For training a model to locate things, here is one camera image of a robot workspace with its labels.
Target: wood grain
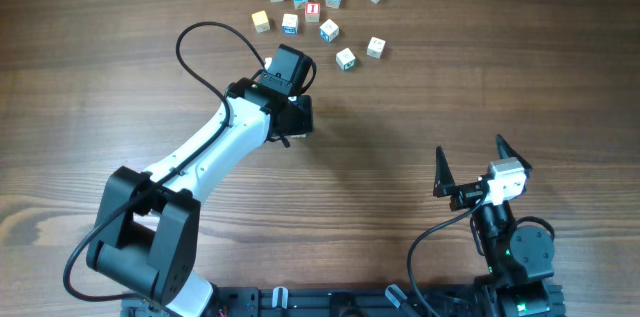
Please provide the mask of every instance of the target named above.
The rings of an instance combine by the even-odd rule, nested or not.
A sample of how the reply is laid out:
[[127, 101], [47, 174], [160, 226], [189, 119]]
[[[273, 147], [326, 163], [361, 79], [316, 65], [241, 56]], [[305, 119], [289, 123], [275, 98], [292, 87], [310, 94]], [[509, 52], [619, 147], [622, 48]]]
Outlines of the wood grain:
[[[406, 251], [452, 217], [431, 196], [444, 145], [459, 182], [483, 173], [502, 133], [534, 165], [518, 216], [557, 229], [555, 281], [574, 316], [640, 309], [640, 0], [343, 0], [340, 26], [281, 32], [291, 0], [0, 0], [0, 316], [117, 315], [68, 296], [63, 265], [90, 229], [107, 177], [179, 146], [219, 102], [181, 70], [186, 26], [232, 24], [263, 56], [279, 43], [318, 63], [317, 131], [268, 144], [203, 207], [197, 269], [221, 286], [407, 282]], [[250, 15], [266, 10], [272, 30]], [[366, 56], [371, 36], [387, 41]], [[358, 58], [344, 73], [335, 53]], [[203, 29], [187, 62], [220, 88], [258, 67]], [[417, 250], [424, 283], [485, 272], [465, 224]], [[88, 293], [122, 287], [79, 264]]]

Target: black cable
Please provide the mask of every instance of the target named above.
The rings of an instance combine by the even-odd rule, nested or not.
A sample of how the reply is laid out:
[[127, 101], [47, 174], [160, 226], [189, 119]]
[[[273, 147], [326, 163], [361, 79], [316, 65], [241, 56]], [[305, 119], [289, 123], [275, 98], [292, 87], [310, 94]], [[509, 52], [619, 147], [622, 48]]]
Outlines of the black cable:
[[435, 227], [431, 227], [428, 230], [424, 231], [420, 236], [418, 236], [418, 238], [416, 238], [415, 241], [413, 241], [413, 244], [411, 245], [411, 247], [409, 248], [409, 254], [407, 255], [407, 270], [409, 271], [409, 280], [411, 281], [411, 286], [413, 287], [413, 291], [416, 293], [416, 295], [418, 296], [418, 298], [420, 299], [420, 302], [422, 302], [422, 304], [427, 308], [427, 310], [429, 310], [429, 312], [431, 312], [431, 314], [433, 314], [435, 317], [440, 317], [440, 315], [438, 313], [436, 313], [436, 311], [433, 309], [433, 307], [431, 307], [431, 305], [429, 304], [429, 302], [427, 302], [427, 300], [424, 298], [424, 296], [422, 295], [422, 293], [420, 293], [420, 289], [418, 288], [418, 284], [416, 283], [416, 279], [413, 276], [413, 267], [411, 266], [411, 259], [413, 257], [413, 251], [416, 249], [416, 247], [418, 246], [418, 244], [425, 238], [427, 238], [427, 236], [429, 236], [430, 234], [441, 230], [447, 226], [450, 226], [462, 219], [465, 219], [467, 217], [469, 217], [471, 214], [473, 214], [475, 211], [478, 210], [478, 208], [480, 208], [480, 206], [482, 206], [482, 204], [484, 203], [484, 200], [487, 198], [487, 194], [485, 193], [484, 196], [482, 196], [482, 199], [480, 199], [480, 201], [473, 206], [473, 208], [469, 209], [467, 212], [462, 213], [448, 221], [442, 222], [439, 225], [435, 226]]
[[305, 92], [307, 92], [309, 87], [311, 87], [311, 84], [313, 83], [313, 80], [316, 79], [316, 63], [314, 61], [311, 61], [311, 69], [313, 70], [313, 74], [311, 75], [311, 79], [309, 80], [309, 83], [307, 83], [306, 86], [302, 87], [302, 89], [300, 90], [300, 94], [304, 94]]
[[220, 101], [222, 102], [222, 105], [224, 106], [224, 110], [225, 110], [224, 120], [220, 124], [220, 127], [218, 128], [218, 130], [213, 134], [213, 136], [211, 136], [202, 146], [198, 147], [198, 149], [195, 150], [191, 155], [189, 155], [189, 157], [187, 157], [178, 166], [176, 166], [173, 170], [171, 170], [166, 176], [162, 177], [160, 180], [158, 180], [157, 182], [153, 183], [145, 191], [140, 192], [137, 196], [131, 198], [127, 203], [124, 203], [123, 205], [118, 207], [109, 216], [107, 216], [107, 218], [104, 221], [102, 221], [99, 225], [95, 226], [91, 230], [91, 232], [89, 232], [82, 239], [82, 241], [80, 241], [78, 246], [71, 253], [71, 256], [69, 256], [69, 260], [67, 261], [67, 264], [64, 267], [64, 272], [62, 274], [62, 284], [64, 285], [64, 288], [67, 290], [67, 292], [69, 292], [69, 294], [71, 294], [72, 296], [74, 296], [74, 297], [76, 297], [76, 298], [78, 298], [80, 300], [87, 301], [87, 302], [106, 302], [106, 301], [120, 300], [120, 299], [124, 299], [124, 298], [138, 298], [139, 297], [138, 294], [136, 294], [136, 293], [123, 293], [123, 294], [118, 294], [118, 295], [107, 295], [107, 296], [89, 296], [89, 295], [85, 295], [85, 294], [83, 294], [81, 292], [78, 292], [71, 285], [71, 270], [73, 269], [73, 265], [75, 264], [76, 260], [80, 256], [80, 253], [82, 253], [82, 250], [84, 250], [89, 245], [89, 243], [91, 243], [91, 241], [100, 232], [102, 232], [102, 230], [104, 230], [111, 222], [113, 222], [116, 218], [118, 218], [118, 216], [120, 216], [122, 213], [126, 212], [127, 210], [129, 210], [131, 208], [134, 208], [138, 203], [142, 202], [145, 198], [147, 198], [152, 192], [154, 192], [156, 189], [158, 189], [163, 184], [165, 184], [166, 182], [171, 180], [173, 177], [177, 176], [180, 172], [182, 172], [182, 170], [186, 166], [188, 166], [196, 157], [198, 157], [204, 150], [206, 150], [209, 146], [211, 146], [211, 144], [222, 134], [224, 129], [227, 128], [227, 126], [229, 125], [229, 120], [230, 120], [230, 117], [231, 117], [231, 109], [229, 107], [229, 102], [227, 102], [226, 98], [224, 97], [224, 95], [222, 93], [220, 93], [220, 91], [218, 91], [213, 85], [211, 85], [205, 79], [200, 77], [189, 66], [187, 66], [187, 64], [182, 59], [182, 54], [180, 53], [180, 45], [182, 44], [182, 39], [184, 38], [184, 36], [187, 33], [189, 33], [190, 31], [192, 31], [193, 29], [196, 29], [196, 28], [202, 27], [202, 26], [222, 27], [224, 29], [227, 29], [227, 30], [233, 32], [244, 43], [247, 44], [247, 46], [249, 47], [251, 52], [253, 52], [253, 54], [256, 56], [256, 58], [258, 59], [258, 61], [262, 65], [262, 67], [264, 68], [264, 61], [262, 60], [262, 58], [258, 54], [258, 51], [256, 51], [256, 49], [253, 47], [251, 42], [249, 42], [249, 40], [247, 40], [242, 34], [240, 34], [240, 32], [236, 31], [234, 28], [232, 28], [230, 26], [227, 26], [226, 24], [218, 23], [218, 22], [200, 22], [200, 23], [196, 23], [194, 25], [191, 25], [191, 26], [187, 27], [187, 29], [182, 31], [182, 33], [178, 37], [178, 40], [176, 41], [176, 57], [178, 58], [178, 62], [180, 62], [180, 65], [187, 72], [189, 72], [189, 74], [193, 78], [195, 78], [198, 82], [202, 83], [211, 92], [213, 92], [218, 98], [220, 98]]
[[473, 217], [469, 218], [469, 227], [471, 228], [471, 234], [473, 235], [473, 242], [476, 244], [476, 251], [478, 251], [480, 256], [484, 257], [484, 252], [480, 246], [480, 240], [478, 240], [478, 231], [476, 231], [476, 227], [473, 225]]
[[252, 81], [255, 81], [256, 78], [258, 78], [258, 76], [260, 76], [262, 74], [262, 72], [264, 72], [264, 69], [259, 69], [256, 71], [256, 73], [253, 74], [253, 76], [251, 77]]

